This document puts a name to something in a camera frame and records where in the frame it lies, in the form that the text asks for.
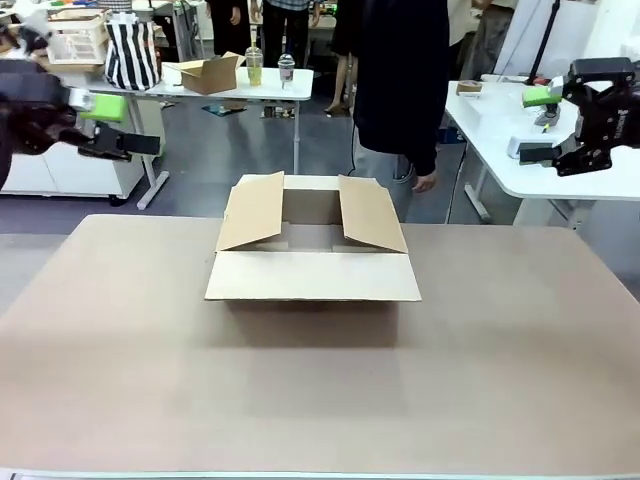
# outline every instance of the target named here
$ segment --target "black and white striped bag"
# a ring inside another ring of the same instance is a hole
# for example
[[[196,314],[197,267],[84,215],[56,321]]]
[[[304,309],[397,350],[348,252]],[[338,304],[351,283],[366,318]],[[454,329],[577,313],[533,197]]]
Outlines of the black and white striped bag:
[[[105,79],[124,90],[147,90],[160,81],[153,24],[107,23]]]

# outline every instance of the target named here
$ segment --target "small box on desk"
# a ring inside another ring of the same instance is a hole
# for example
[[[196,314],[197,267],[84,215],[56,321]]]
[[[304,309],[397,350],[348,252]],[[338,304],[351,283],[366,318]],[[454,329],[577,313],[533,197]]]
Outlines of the small box on desk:
[[[350,177],[233,187],[206,300],[420,301],[387,189]]]
[[[236,70],[245,58],[231,52],[210,60],[194,60],[175,64],[182,73],[184,88],[201,95],[225,92],[237,87]]]

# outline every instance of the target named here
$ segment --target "person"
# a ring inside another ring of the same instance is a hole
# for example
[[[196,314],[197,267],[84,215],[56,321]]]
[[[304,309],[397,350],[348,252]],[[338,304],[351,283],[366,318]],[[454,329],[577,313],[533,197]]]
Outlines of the person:
[[[461,78],[480,80],[483,74],[494,73],[517,5],[518,0],[473,0],[483,13]]]
[[[458,60],[471,20],[471,0],[448,0],[449,8],[449,80],[460,79]]]
[[[333,31],[331,50],[338,56],[336,88],[331,105],[325,110],[329,115],[344,115],[352,104],[353,85],[358,80],[358,49],[362,30],[362,7],[364,0],[338,0],[336,27]],[[348,85],[347,103],[342,102],[342,89],[347,81],[351,56],[351,82]]]
[[[249,6],[246,0],[207,0],[207,15],[213,24],[216,55],[244,55],[251,46]]]
[[[366,0],[359,60],[351,175],[388,188],[404,222],[412,194],[436,184],[449,77],[447,0]]]
[[[311,27],[318,26],[320,21],[320,3],[313,0],[313,19]],[[258,22],[260,8],[257,0],[251,0],[251,18]],[[278,60],[282,55],[282,36],[287,23],[287,52],[293,56],[296,68],[302,68],[307,51],[309,36],[309,0],[263,0],[262,32],[264,35],[264,66],[278,68]]]

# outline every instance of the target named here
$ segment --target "small cardboard box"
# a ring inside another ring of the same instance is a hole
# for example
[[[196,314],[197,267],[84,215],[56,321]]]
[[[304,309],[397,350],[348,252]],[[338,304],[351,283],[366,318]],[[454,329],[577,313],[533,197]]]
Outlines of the small cardboard box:
[[[245,176],[231,190],[205,299],[421,296],[386,188],[372,179],[280,172]]]
[[[220,58],[178,63],[176,68],[182,72],[184,88],[210,95],[236,88],[236,70],[244,61],[243,56],[227,52]]]

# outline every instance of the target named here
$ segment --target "hand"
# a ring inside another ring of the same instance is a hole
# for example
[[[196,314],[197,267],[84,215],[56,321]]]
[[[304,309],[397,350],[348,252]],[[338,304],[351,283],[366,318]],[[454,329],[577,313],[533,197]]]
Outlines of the hand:
[[[416,180],[416,186],[413,187],[414,193],[424,193],[431,190],[436,186],[438,181],[438,176],[436,172],[433,172],[431,175],[426,175],[424,177],[418,177]]]
[[[251,0],[251,20],[253,23],[258,23],[260,18],[260,7],[256,0]]]
[[[313,7],[313,16],[311,17],[311,28],[316,28],[320,23],[320,4],[316,3]]]
[[[240,9],[238,7],[233,7],[233,10],[231,11],[233,12],[233,14],[231,15],[230,22],[231,22],[231,25],[235,27],[236,25],[240,24],[240,19],[242,18],[242,14],[240,13]]]

